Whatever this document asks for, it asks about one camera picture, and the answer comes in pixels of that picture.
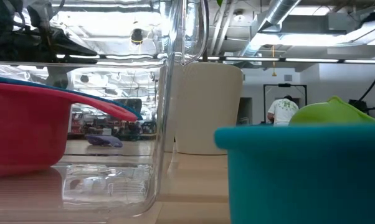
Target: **red bowl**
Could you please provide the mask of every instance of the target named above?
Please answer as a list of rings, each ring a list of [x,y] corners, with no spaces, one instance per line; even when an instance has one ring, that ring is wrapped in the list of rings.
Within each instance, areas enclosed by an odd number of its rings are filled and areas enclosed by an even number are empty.
[[[59,90],[0,83],[0,176],[47,169],[63,156],[70,107],[94,106],[114,117],[137,117],[111,103]]]

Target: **black frame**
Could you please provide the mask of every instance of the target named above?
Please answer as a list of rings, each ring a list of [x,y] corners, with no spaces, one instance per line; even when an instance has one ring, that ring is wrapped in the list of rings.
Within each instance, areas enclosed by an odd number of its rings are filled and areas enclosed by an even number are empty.
[[[295,84],[289,84],[289,83],[280,83],[280,84],[263,84],[263,121],[267,122],[267,109],[266,109],[266,96],[265,96],[265,87],[266,86],[277,86],[277,87],[281,87],[281,88],[290,88],[292,86],[301,86],[301,87],[304,87],[304,91],[305,91],[305,106],[308,105],[308,92],[306,90],[306,85],[295,85]]]

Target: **pipe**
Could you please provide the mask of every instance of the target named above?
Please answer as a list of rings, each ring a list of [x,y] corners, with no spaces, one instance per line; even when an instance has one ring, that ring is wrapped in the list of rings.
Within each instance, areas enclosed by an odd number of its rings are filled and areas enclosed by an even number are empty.
[[[226,4],[227,4],[227,1],[226,0],[223,1],[222,5],[221,5],[221,8],[219,9],[219,19],[218,19],[217,24],[215,26],[214,35],[212,36],[212,42],[211,42],[210,52],[209,52],[210,55],[212,55],[212,53],[214,52],[215,44],[217,42],[218,34],[219,34],[220,29],[221,29],[222,20],[224,18],[224,14],[225,14]]]
[[[227,29],[228,29],[229,24],[230,24],[230,20],[232,19],[233,12],[235,11],[236,3],[237,3],[237,0],[232,0],[232,3],[230,4],[229,13],[227,15],[227,18],[226,18],[226,21],[225,21],[225,24],[224,24],[224,28],[222,29],[221,36],[219,37],[219,42],[218,42],[218,45],[217,45],[217,50],[215,51],[215,55],[218,55],[219,52],[221,51],[221,47],[222,47],[222,44],[224,43],[224,39],[225,39],[226,32],[227,32]]]
[[[282,23],[289,13],[291,13],[294,7],[300,3],[300,1],[301,0],[273,0],[270,3],[267,16],[263,21],[259,21],[262,24],[259,25],[258,30],[256,30],[256,32],[253,34],[254,36],[252,38],[254,39],[258,31]],[[240,53],[240,56],[253,57],[257,54],[261,46],[251,44],[251,41],[244,47],[243,51]]]

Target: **clear plastic container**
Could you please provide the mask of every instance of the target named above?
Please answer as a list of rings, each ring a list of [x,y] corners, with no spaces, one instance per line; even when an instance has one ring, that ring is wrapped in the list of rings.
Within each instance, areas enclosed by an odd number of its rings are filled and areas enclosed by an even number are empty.
[[[207,15],[206,0],[0,0],[0,77],[115,100],[143,117],[72,105],[61,160],[0,177],[0,222],[106,222],[150,209],[174,138],[166,132],[173,67],[202,54]],[[86,134],[123,146],[94,146]]]

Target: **white wall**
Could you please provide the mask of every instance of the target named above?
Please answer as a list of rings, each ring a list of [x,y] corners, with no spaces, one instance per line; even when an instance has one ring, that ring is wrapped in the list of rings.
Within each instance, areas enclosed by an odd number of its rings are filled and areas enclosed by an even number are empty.
[[[277,68],[276,77],[272,76],[273,69],[263,71],[262,69],[243,69],[245,75],[245,81],[243,82],[242,97],[252,98],[252,123],[259,124],[263,121],[263,84],[279,84],[285,83],[284,75],[293,75],[293,81],[291,84],[300,83],[300,74],[295,72],[293,68]],[[267,87],[266,94],[266,110],[275,100],[275,98],[284,97],[285,95],[291,95],[294,98],[301,98],[304,102],[304,97],[296,88],[279,88]]]
[[[375,65],[319,64],[301,72],[300,80],[308,85],[308,103],[327,101],[333,95],[344,101],[357,100],[375,79]],[[365,97],[368,107],[375,107],[375,86]],[[369,112],[375,117],[375,111]]]

